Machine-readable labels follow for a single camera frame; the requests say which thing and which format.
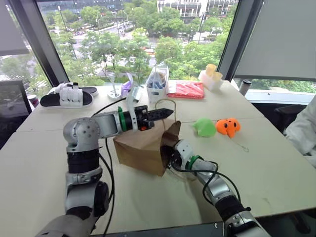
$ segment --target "glass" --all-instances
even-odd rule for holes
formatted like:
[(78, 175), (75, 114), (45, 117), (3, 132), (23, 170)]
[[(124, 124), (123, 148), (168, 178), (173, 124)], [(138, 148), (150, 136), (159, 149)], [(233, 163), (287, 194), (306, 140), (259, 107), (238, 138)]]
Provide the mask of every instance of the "glass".
[(29, 53), (0, 57), (0, 81), (22, 80), (26, 94), (35, 94), (40, 99), (49, 92), (51, 85), (34, 56), (31, 46), (23, 35), (13, 11), (10, 9), (9, 5), (6, 5), (6, 7), (17, 29), (21, 33), (22, 39), (26, 48), (29, 50)]
[(64, 0), (38, 6), (71, 81), (144, 83), (162, 61), (169, 79), (197, 80), (218, 65), (238, 1)]
[[(234, 79), (238, 87), (242, 79)], [(250, 89), (316, 93), (316, 82), (298, 80), (251, 79)]]

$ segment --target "table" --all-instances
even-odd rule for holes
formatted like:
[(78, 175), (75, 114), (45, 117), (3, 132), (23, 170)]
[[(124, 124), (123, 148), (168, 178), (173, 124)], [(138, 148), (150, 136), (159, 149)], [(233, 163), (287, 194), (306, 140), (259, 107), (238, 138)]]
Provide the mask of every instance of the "table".
[[(196, 154), (219, 163), (254, 216), (316, 207), (316, 190), (311, 188), (315, 169), (266, 118), (239, 122), (242, 129), (233, 140), (218, 133), (212, 138), (196, 137), (191, 122), (182, 124), (180, 138), (187, 139)], [(64, 213), (67, 143), (62, 137), (62, 130), (16, 132), (0, 150), (1, 236), (33, 236)], [(171, 171), (157, 177), (120, 165), (111, 139), (109, 146), (117, 191), (109, 233), (220, 220), (203, 200), (198, 181), (184, 182)], [(105, 149), (101, 153), (107, 158)], [(102, 179), (109, 182), (106, 171)], [(103, 232), (107, 217), (98, 221), (93, 234)]]
[[(98, 86), (99, 95), (94, 98), (91, 106), (81, 109), (57, 109), (42, 107), (39, 105), (28, 117), (28, 119), (19, 127), (18, 131), (49, 131), (62, 130), (64, 125), (72, 120), (81, 117), (90, 117), (96, 111), (111, 103), (107, 97), (107, 91), (111, 90), (110, 86)], [(176, 115), (181, 122), (193, 122), (200, 117), (209, 119), (226, 119), (235, 117), (242, 118), (259, 118), (263, 117), (253, 105), (251, 105), (228, 81), (225, 81), (221, 91), (214, 93), (204, 90), (205, 98), (202, 100), (178, 99), (172, 98), (177, 103)], [(144, 91), (141, 100), (135, 106), (148, 104), (148, 96)], [(126, 110), (124, 102), (120, 102), (106, 111), (117, 110), (121, 106)], [(157, 105), (158, 108), (174, 109), (173, 103), (163, 101)]]

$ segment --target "plastic bag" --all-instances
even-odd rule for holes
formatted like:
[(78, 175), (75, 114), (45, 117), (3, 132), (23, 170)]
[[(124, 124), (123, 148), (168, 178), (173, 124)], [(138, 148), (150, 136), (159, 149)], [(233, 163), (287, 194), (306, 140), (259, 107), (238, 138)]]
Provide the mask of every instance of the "plastic bag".
[(166, 86), (169, 77), (169, 68), (164, 62), (153, 67), (148, 79), (147, 88), (163, 89)]
[(170, 80), (167, 96), (178, 98), (203, 99), (203, 84), (199, 81)]

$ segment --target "cable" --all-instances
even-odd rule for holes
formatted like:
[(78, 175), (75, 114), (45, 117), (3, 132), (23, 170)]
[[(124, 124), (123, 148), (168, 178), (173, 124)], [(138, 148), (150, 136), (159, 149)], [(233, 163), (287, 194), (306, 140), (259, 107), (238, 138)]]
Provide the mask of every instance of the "cable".
[(216, 165), (215, 171), (212, 173), (211, 177), (208, 179), (208, 181), (204, 184), (204, 187), (202, 189), (202, 193), (203, 193), (203, 197), (204, 199), (211, 205), (213, 205), (213, 203), (206, 197), (205, 191), (206, 188), (208, 187), (208, 184), (212, 181), (212, 179), (214, 178), (215, 174), (217, 174), (218, 171), (218, 163), (216, 162), (212, 162), (210, 161), (212, 164)]
[(112, 182), (112, 190), (113, 190), (113, 199), (112, 199), (112, 209), (111, 209), (111, 213), (110, 213), (110, 216), (109, 216), (109, 221), (108, 221), (108, 224), (103, 232), (103, 235), (102, 237), (105, 237), (108, 229), (109, 229), (109, 226), (110, 226), (110, 223), (111, 223), (111, 219), (112, 219), (112, 216), (113, 216), (113, 210), (114, 210), (114, 200), (115, 200), (115, 184), (114, 184), (114, 173), (113, 173), (113, 161), (112, 161), (112, 157), (111, 157), (111, 153), (110, 153), (110, 150), (109, 150), (109, 146), (108, 146), (108, 139), (106, 138), (105, 139), (105, 146), (107, 148), (107, 152), (108, 152), (108, 155), (109, 155), (109, 158), (110, 158), (110, 166), (111, 166), (111, 174), (112, 174), (112, 178), (113, 178), (113, 182)]
[[(206, 169), (183, 170), (183, 169), (179, 169), (178, 167), (174, 166), (174, 162), (171, 163), (171, 166), (172, 166), (172, 168), (174, 168), (176, 171), (183, 172), (183, 173), (196, 173), (196, 172), (210, 172), (210, 173), (213, 173), (212, 176), (209, 178), (209, 180), (206, 182), (206, 184), (209, 184), (209, 182), (211, 182), (211, 180), (214, 178), (214, 176), (215, 176), (216, 174), (218, 174), (218, 175), (220, 175), (220, 176), (223, 176), (224, 178), (226, 178), (226, 179), (232, 184), (232, 186), (233, 186), (234, 189), (236, 190), (237, 198), (238, 198), (239, 202), (241, 202), (240, 193), (239, 193), (239, 191), (238, 191), (237, 186), (235, 185), (235, 183), (234, 183), (229, 177), (227, 177), (226, 175), (224, 175), (224, 174), (222, 174), (222, 173), (220, 173), (220, 172), (217, 172), (217, 169), (215, 169), (215, 171), (213, 171), (213, 170), (206, 170)], [(203, 197), (204, 197), (205, 199), (206, 199), (205, 190), (206, 190), (206, 187), (207, 187), (206, 184), (205, 184), (204, 187), (203, 187), (203, 190), (204, 190), (204, 192), (203, 192)]]
[(234, 189), (236, 191), (238, 201), (241, 202), (240, 193), (238, 191), (238, 188), (237, 188), (236, 184), (228, 176), (226, 176), (225, 174), (222, 174), (220, 172), (217, 172), (217, 174), (222, 176), (222, 177), (224, 177), (225, 179), (227, 179), (232, 184), (232, 186), (234, 187)]
[(124, 98), (122, 98), (122, 99), (119, 99), (119, 100), (116, 100), (116, 101), (114, 101), (113, 103), (110, 103), (110, 104), (104, 106), (102, 109), (100, 109), (99, 111), (95, 112), (91, 117), (97, 115), (97, 114), (100, 113), (101, 111), (105, 110), (107, 107), (110, 107), (110, 106), (112, 106), (112, 105), (114, 105), (114, 104), (116, 104), (116, 103), (118, 103), (118, 102), (120, 102), (120, 101), (122, 101), (122, 100), (126, 100), (126, 97), (124, 97)]
[(108, 163), (105, 161), (105, 159), (103, 158), (103, 156), (99, 153), (99, 156), (100, 156), (100, 159), (102, 160), (102, 162), (104, 163), (104, 165), (106, 166), (109, 174), (110, 174), (110, 177), (111, 177), (111, 183), (112, 183), (112, 188), (111, 188), (111, 193), (110, 193), (110, 196), (109, 196), (109, 202), (111, 201), (111, 198), (112, 198), (112, 195), (113, 195), (113, 182), (114, 182), (114, 176), (112, 174), (112, 170), (110, 169)]
[(217, 173), (217, 171), (218, 171), (218, 164), (217, 164), (216, 162), (212, 162), (212, 161), (210, 161), (210, 162), (216, 165), (216, 168), (215, 168), (214, 171), (213, 171), (213, 170), (206, 170), (206, 169), (204, 169), (204, 170), (200, 170), (200, 169), (199, 169), (199, 170), (183, 170), (183, 169), (179, 169), (178, 167), (174, 166), (174, 162), (171, 163), (171, 166), (172, 166), (172, 168), (174, 168), (176, 171), (183, 172), (183, 173), (211, 172), (212, 175), (211, 175), (211, 177), (208, 179), (208, 181), (204, 184), (203, 189), (202, 189), (202, 193), (203, 193), (204, 199), (205, 199), (209, 204), (213, 205), (213, 203), (206, 197), (205, 191), (206, 191), (206, 188), (207, 188), (208, 184), (212, 181), (212, 179), (215, 177), (215, 175), (216, 175), (216, 173)]

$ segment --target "orange elephant toy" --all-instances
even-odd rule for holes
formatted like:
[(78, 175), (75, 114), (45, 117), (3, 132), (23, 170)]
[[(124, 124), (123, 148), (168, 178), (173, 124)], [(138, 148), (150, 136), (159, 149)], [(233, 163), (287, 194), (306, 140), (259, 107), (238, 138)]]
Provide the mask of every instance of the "orange elephant toy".
[(216, 129), (219, 133), (233, 138), (235, 133), (241, 129), (241, 126), (237, 119), (229, 118), (218, 120), (216, 123)]

